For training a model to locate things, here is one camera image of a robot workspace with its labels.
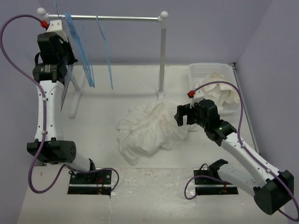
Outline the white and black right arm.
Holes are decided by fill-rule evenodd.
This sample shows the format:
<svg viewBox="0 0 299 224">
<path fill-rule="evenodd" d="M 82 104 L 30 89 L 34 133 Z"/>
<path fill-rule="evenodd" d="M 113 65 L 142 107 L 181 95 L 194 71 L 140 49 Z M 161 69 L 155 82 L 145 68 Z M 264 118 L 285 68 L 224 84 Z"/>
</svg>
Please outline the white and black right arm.
<svg viewBox="0 0 299 224">
<path fill-rule="evenodd" d="M 294 177 L 289 171 L 280 171 L 262 158 L 238 135 L 227 121 L 220 119 L 218 109 L 211 100 L 177 106 L 174 118 L 178 126 L 197 124 L 206 136 L 230 153 L 245 168 L 232 167 L 220 159 L 209 167 L 209 180 L 213 183 L 228 182 L 248 193 L 256 205 L 266 214 L 272 215 L 294 198 Z"/>
</svg>

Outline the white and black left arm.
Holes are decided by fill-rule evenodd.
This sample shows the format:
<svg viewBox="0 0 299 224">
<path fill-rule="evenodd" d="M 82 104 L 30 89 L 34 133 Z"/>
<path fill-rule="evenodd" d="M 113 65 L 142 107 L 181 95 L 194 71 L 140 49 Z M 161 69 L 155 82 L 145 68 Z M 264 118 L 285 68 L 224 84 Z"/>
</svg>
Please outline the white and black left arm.
<svg viewBox="0 0 299 224">
<path fill-rule="evenodd" d="M 27 151 L 41 163 L 66 164 L 81 171 L 81 179 L 93 183 L 97 178 L 94 162 L 81 156 L 75 142 L 64 139 L 62 130 L 62 96 L 67 66 L 77 60 L 68 39 L 55 32 L 39 34 L 37 43 L 40 51 L 35 56 L 32 73 L 37 82 L 38 125 L 35 140 L 27 144 Z"/>
</svg>

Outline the blue wire hanger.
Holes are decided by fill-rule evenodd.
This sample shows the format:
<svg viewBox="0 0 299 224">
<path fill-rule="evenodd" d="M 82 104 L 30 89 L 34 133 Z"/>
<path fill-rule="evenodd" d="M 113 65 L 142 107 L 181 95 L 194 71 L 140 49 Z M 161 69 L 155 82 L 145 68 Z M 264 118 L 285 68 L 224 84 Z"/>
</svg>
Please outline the blue wire hanger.
<svg viewBox="0 0 299 224">
<path fill-rule="evenodd" d="M 105 49 L 106 49 L 106 61 L 107 61 L 107 67 L 108 67 L 108 73 L 109 73 L 109 80 L 110 80 L 111 89 L 113 90 L 114 85 L 113 85 L 111 59 L 110 59 L 110 51 L 109 51 L 109 45 L 108 45 L 108 41 L 107 41 L 107 35 L 106 35 L 106 32 L 104 31 L 103 26 L 101 25 L 100 18 L 98 15 L 96 15 L 96 21 L 97 21 L 97 25 L 100 29 L 100 33 L 103 38 Z"/>
</svg>

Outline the bundle of blue hangers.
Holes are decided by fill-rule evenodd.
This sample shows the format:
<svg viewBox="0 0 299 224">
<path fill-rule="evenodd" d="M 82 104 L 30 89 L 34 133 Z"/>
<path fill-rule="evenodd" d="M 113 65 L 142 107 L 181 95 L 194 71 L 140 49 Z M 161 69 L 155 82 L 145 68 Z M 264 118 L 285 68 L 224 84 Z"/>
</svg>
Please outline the bundle of blue hangers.
<svg viewBox="0 0 299 224">
<path fill-rule="evenodd" d="M 70 31 L 71 37 L 75 41 L 75 44 L 77 46 L 78 54 L 79 54 L 79 57 L 81 59 L 82 67 L 83 67 L 86 79 L 88 81 L 88 84 L 89 84 L 90 87 L 95 88 L 95 80 L 94 80 L 93 68 L 92 68 L 92 66 L 90 65 L 90 63 L 89 63 L 89 61 L 87 59 L 87 56 L 86 56 L 86 53 L 85 53 L 85 49 L 83 47 L 82 41 L 80 39 L 80 36 L 79 36 L 79 34 L 78 34 L 77 30 L 76 30 L 76 27 L 74 25 L 74 22 L 73 22 L 73 19 L 71 17 L 71 14 L 70 13 L 64 13 L 64 17 L 65 17 L 65 20 L 66 20 L 67 25 L 69 27 L 69 31 Z"/>
</svg>

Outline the white skirt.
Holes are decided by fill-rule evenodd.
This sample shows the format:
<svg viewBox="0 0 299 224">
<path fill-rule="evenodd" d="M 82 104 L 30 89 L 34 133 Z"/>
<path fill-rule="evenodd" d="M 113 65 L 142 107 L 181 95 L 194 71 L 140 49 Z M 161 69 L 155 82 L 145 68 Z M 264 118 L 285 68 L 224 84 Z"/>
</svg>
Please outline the white skirt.
<svg viewBox="0 0 299 224">
<path fill-rule="evenodd" d="M 124 159 L 136 165 L 142 157 L 152 157 L 161 148 L 173 150 L 196 125 L 178 126 L 174 115 L 177 104 L 167 100 L 131 107 L 116 126 L 118 149 Z"/>
</svg>

